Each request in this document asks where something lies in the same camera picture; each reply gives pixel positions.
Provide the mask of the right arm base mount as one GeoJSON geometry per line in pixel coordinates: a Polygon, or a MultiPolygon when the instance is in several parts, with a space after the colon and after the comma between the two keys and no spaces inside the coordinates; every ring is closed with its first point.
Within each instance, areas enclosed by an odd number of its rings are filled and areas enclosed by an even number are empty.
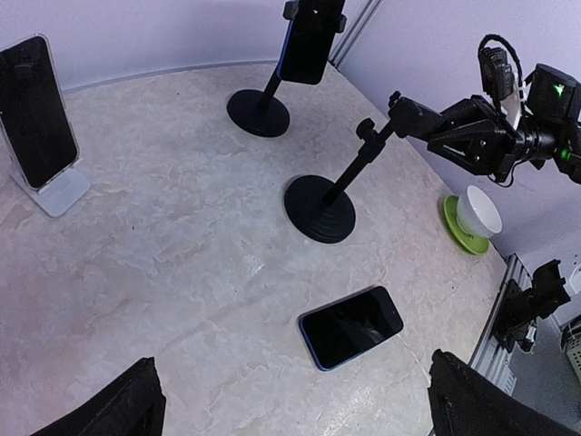
{"type": "Polygon", "coordinates": [[[507,352],[512,352],[518,342],[527,342],[530,351],[534,340],[527,338],[529,324],[537,318],[546,319],[571,301],[565,289],[566,279],[559,270],[560,263],[554,259],[539,266],[526,290],[522,290],[516,280],[508,281],[493,327],[494,337],[507,352]]]}

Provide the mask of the black pole stand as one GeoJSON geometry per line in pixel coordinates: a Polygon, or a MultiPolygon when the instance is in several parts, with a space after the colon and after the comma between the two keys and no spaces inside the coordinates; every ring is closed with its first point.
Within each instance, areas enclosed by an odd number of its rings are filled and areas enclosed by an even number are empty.
{"type": "Polygon", "coordinates": [[[444,114],[394,93],[389,99],[389,121],[380,130],[369,118],[359,122],[356,135],[362,141],[357,156],[337,181],[308,174],[291,181],[283,197],[291,223],[308,238],[326,244],[344,241],[354,230],[356,211],[346,194],[348,186],[383,151],[396,134],[423,141],[452,125],[444,114]]]}
{"type": "Polygon", "coordinates": [[[264,90],[240,90],[233,94],[227,103],[227,113],[231,120],[250,134],[278,137],[283,135],[290,125],[288,109],[275,97],[280,84],[286,82],[277,76],[277,66],[264,90]]]}

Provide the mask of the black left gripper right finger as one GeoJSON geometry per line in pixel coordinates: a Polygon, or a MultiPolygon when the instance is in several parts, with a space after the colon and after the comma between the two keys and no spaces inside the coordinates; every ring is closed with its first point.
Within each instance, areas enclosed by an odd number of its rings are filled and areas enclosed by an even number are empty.
{"type": "Polygon", "coordinates": [[[502,392],[451,352],[432,354],[428,398],[437,435],[573,435],[502,392]]]}

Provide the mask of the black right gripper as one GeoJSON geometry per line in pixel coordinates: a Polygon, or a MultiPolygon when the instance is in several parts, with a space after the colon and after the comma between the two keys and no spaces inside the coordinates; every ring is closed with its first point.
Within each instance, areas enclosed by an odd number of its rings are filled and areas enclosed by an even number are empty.
{"type": "Polygon", "coordinates": [[[428,150],[467,172],[505,182],[526,160],[525,136],[483,96],[473,94],[441,115],[445,122],[427,137],[428,150]]]}

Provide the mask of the blue phone underneath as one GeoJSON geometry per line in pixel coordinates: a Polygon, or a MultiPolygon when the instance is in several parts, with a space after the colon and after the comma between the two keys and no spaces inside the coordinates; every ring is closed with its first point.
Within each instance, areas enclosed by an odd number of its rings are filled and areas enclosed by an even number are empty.
{"type": "Polygon", "coordinates": [[[401,333],[404,322],[388,290],[374,286],[298,318],[315,366],[332,371],[401,333]]]}

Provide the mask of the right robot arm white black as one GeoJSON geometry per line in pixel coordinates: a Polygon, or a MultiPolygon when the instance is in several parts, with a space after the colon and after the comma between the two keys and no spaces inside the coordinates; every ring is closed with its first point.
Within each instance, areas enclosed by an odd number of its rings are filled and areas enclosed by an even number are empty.
{"type": "Polygon", "coordinates": [[[537,64],[527,81],[527,112],[516,123],[473,95],[442,113],[447,123],[430,136],[428,150],[505,187],[519,164],[541,169],[549,160],[579,183],[580,83],[545,64],[537,64]]]}

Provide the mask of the white folding phone stand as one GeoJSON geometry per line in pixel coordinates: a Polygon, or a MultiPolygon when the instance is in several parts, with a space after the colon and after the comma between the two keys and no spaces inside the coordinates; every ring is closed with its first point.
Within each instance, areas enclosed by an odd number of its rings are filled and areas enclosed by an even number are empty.
{"type": "Polygon", "coordinates": [[[62,216],[90,190],[89,179],[73,164],[68,165],[41,188],[31,187],[25,179],[25,174],[16,160],[14,148],[5,133],[3,133],[3,139],[10,153],[11,178],[49,217],[62,216]]]}

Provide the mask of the clear phone case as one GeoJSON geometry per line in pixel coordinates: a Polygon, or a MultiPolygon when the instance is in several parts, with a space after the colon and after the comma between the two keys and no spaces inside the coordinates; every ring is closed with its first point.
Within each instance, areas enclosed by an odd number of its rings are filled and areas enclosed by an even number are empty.
{"type": "Polygon", "coordinates": [[[47,38],[1,51],[1,125],[26,183],[38,190],[78,158],[47,38]]]}

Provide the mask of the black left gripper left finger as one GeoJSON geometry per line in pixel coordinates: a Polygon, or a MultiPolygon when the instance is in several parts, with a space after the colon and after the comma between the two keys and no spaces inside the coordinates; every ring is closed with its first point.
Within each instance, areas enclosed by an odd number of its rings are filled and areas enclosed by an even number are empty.
{"type": "Polygon", "coordinates": [[[38,435],[161,435],[166,398],[153,357],[141,358],[38,435]]]}

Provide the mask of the black phone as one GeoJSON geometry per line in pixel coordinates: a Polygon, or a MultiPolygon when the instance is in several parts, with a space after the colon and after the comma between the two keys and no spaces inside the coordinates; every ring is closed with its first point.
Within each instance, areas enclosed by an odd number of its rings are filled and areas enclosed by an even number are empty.
{"type": "Polygon", "coordinates": [[[277,66],[286,82],[318,84],[324,74],[335,34],[344,31],[343,0],[287,1],[282,16],[289,21],[277,66]]]}

